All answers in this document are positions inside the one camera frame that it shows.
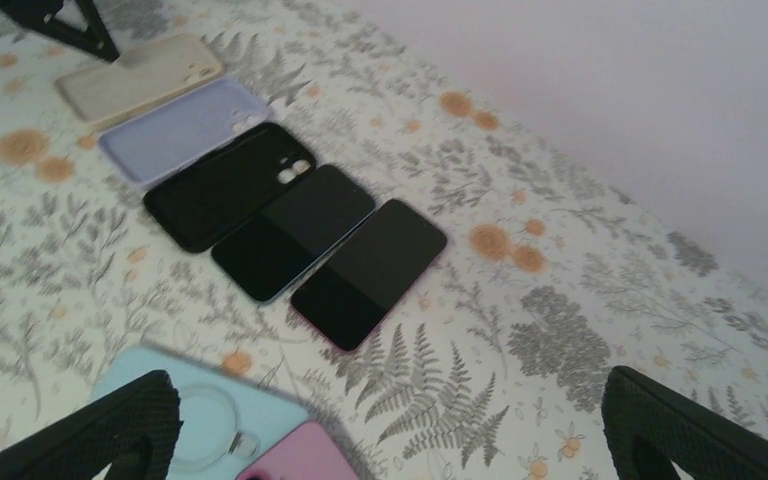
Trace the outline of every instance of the wall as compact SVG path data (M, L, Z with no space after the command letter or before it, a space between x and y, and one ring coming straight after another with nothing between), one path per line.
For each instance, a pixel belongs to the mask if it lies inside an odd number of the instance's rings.
M337 1L768 288L768 2Z

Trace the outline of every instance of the black smartphone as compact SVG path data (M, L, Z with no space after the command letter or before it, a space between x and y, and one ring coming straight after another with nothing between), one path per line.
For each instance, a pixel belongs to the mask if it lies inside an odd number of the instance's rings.
M199 253L315 168L290 132L263 123L151 189L143 204L175 243Z
M399 200L385 203L290 299L339 349L355 350L446 247Z
M269 303L374 211L375 200L363 188L323 165L210 253L252 300Z

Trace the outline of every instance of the pink phone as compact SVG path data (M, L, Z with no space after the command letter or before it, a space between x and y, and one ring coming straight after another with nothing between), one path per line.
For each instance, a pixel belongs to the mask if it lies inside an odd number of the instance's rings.
M307 421L264 453L237 480L358 480L322 425Z

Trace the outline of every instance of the patterned fabric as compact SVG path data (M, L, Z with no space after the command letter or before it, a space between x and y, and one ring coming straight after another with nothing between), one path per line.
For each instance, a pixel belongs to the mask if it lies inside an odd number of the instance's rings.
M616 364L768 438L768 294L375 26L321 0L97 3L122 48L203 36L322 163L450 246L333 351L286 295L258 308L165 237L51 87L87 57L0 16L0 449L140 341L293 395L370 478L615 478Z

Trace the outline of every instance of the table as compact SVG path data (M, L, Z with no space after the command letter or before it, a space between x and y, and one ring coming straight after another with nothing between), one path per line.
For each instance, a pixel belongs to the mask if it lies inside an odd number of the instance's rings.
M203 36L321 163L450 246L337 354L287 295L258 308L176 248L53 92L90 60L0 17L0 450L141 341L298 398L367 477L616 478L617 364L768 438L768 293L374 25L323 1L97 3L123 49Z

